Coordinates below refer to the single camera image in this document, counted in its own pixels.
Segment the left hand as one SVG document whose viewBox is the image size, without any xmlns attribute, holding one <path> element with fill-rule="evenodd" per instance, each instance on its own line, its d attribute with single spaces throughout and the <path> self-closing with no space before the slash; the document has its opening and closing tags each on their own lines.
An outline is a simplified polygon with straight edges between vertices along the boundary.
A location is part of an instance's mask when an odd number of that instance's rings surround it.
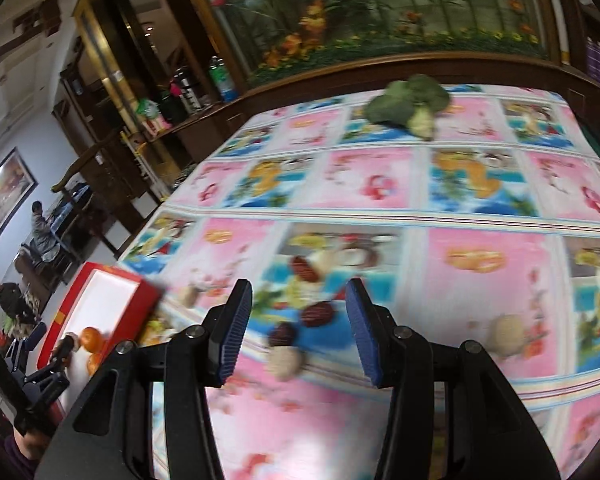
<svg viewBox="0 0 600 480">
<path fill-rule="evenodd" d="M 15 429 L 13 432 L 15 444 L 19 452 L 28 460 L 38 462 L 50 445 L 50 437 L 36 429 L 30 429 L 24 434 Z"/>
</svg>

